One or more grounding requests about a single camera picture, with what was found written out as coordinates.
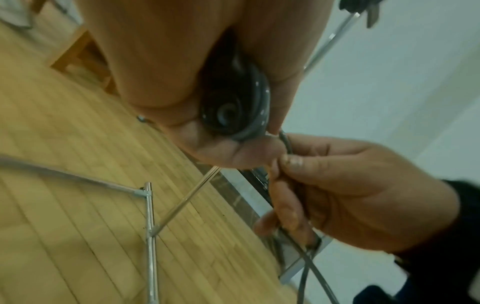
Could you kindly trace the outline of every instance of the wooden floor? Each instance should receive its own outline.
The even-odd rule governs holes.
[[[81,69],[45,62],[74,30],[47,6],[0,24],[0,153],[125,185],[153,183],[156,218],[201,177]],[[144,202],[0,168],[0,303],[146,303]],[[208,185],[157,242],[162,303],[294,303],[274,258]]]

